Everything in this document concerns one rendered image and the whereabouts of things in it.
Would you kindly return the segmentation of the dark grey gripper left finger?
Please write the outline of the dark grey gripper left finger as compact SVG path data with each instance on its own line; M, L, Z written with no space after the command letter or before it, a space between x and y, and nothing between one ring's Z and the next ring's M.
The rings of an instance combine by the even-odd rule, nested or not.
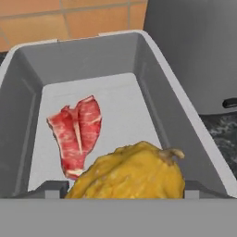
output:
M37 189L16 196L17 199L63 199L69 189L68 181L45 181Z

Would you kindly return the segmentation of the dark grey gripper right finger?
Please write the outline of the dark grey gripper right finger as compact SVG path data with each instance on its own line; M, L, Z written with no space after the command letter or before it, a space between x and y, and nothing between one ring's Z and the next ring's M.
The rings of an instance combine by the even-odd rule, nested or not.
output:
M207 189L203 184L198 181L186 181L184 190L185 199L226 199L228 195L218 193Z

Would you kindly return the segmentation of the yellow squash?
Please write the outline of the yellow squash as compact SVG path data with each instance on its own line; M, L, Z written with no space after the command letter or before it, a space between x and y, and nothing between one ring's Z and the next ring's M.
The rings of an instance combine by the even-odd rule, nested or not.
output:
M180 149L148 142L117 148L98 157L75 181L68 199L182 199L185 181L174 158Z

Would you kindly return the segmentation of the red raw steak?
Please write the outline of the red raw steak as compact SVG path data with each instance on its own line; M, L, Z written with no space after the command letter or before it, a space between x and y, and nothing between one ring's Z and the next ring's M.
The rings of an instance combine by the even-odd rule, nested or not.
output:
M74 108L64 106L46 121L56 138L65 177L76 180L83 173L85 158L94 149L100 135L100 106L90 95Z

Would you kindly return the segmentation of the grey tupperware container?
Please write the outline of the grey tupperware container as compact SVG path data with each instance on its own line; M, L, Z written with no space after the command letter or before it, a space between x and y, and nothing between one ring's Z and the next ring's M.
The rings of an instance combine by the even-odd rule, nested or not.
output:
M90 167L102 155L147 141L185 154L186 184L237 198L237 179L156 43L144 31L50 40L13 47L0 65L0 198L44 182L72 185L47 122L94 96L102 128Z

